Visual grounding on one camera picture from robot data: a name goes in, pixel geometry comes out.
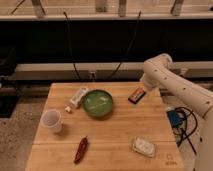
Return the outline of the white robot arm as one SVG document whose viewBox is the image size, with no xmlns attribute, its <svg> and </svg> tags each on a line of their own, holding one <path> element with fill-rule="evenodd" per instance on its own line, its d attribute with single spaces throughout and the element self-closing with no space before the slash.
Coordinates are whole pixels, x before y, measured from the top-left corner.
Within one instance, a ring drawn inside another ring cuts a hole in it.
<svg viewBox="0 0 213 171">
<path fill-rule="evenodd" d="M 144 61 L 141 81 L 148 90 L 164 86 L 205 120 L 194 169 L 213 171 L 213 92 L 171 72 L 172 63 L 166 53 Z"/>
</svg>

